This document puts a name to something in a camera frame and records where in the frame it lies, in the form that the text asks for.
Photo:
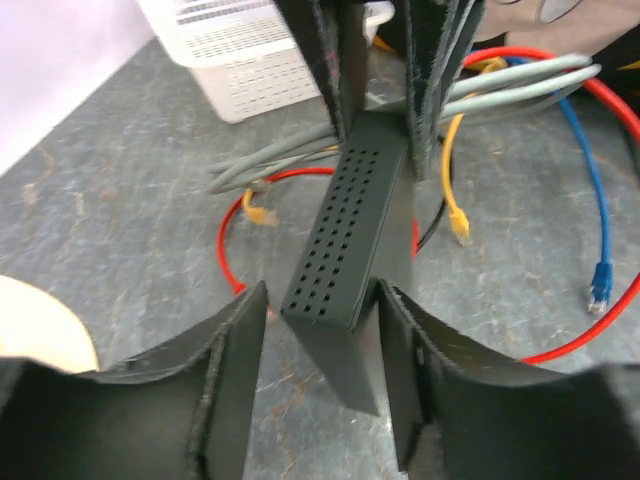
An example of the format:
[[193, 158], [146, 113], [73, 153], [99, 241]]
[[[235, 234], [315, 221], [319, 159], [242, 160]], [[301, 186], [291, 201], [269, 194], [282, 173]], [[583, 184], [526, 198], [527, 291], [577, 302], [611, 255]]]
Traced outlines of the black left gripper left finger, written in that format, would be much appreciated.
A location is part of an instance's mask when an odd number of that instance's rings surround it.
[[103, 372], [1, 363], [5, 479], [239, 479], [267, 310], [258, 284]]

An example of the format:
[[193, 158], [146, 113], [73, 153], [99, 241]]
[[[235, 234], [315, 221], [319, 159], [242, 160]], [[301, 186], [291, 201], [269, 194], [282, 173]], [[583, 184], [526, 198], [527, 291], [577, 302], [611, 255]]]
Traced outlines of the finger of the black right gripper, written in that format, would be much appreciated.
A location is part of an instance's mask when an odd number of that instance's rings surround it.
[[320, 1], [277, 0], [282, 15], [324, 100], [335, 135], [345, 139], [345, 122], [341, 112], [336, 77], [335, 50]]
[[455, 79], [485, 13], [481, 0], [407, 1], [406, 117], [415, 178], [426, 178]]

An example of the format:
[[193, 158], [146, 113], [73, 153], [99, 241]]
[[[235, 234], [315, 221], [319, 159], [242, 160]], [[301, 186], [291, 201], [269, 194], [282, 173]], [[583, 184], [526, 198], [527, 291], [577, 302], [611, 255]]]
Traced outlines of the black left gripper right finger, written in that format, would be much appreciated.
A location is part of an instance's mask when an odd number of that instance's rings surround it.
[[496, 352], [381, 281], [399, 469], [412, 479], [635, 479], [639, 369], [565, 374]]

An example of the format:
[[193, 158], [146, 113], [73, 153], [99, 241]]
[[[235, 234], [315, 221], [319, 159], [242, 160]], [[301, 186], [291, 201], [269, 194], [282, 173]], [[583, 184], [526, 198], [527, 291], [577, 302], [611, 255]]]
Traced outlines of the black network switch box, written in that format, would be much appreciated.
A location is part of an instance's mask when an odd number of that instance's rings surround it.
[[404, 118], [362, 113], [282, 302], [282, 317], [339, 401], [372, 415], [384, 381], [377, 284], [411, 284], [413, 207]]

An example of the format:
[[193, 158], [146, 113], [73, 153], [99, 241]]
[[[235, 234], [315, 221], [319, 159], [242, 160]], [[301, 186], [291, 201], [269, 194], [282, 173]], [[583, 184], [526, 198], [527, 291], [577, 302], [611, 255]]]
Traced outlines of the white plastic basket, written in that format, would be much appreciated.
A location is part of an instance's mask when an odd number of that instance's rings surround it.
[[272, 1], [141, 1], [174, 63], [187, 68], [214, 111], [238, 123], [320, 95]]

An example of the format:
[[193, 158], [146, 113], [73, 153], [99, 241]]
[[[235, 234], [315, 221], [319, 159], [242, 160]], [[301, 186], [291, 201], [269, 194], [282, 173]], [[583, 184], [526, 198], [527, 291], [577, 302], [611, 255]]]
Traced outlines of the orange cartoon pillow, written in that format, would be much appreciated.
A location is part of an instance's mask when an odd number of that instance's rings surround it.
[[[390, 1], [395, 9], [391, 20], [379, 27], [377, 45], [407, 59], [405, 1]], [[590, 55], [601, 65], [599, 80], [618, 94], [639, 119], [639, 1], [485, 1], [485, 16], [476, 33], [476, 50], [494, 47], [527, 47], [562, 56], [570, 53]], [[481, 105], [485, 111], [471, 111], [472, 124], [492, 123], [532, 114], [559, 102], [550, 96], [506, 105]], [[433, 137], [427, 132], [424, 144], [412, 141], [413, 167], [424, 176], [432, 157]]]

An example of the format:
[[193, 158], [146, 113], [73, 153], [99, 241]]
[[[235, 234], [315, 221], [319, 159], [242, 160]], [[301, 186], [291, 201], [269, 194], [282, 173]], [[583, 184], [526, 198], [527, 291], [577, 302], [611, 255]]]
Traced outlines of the peach bucket hat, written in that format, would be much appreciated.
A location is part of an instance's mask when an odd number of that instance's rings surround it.
[[51, 294], [8, 276], [1, 277], [1, 357], [69, 374], [99, 370], [94, 343], [78, 316]]

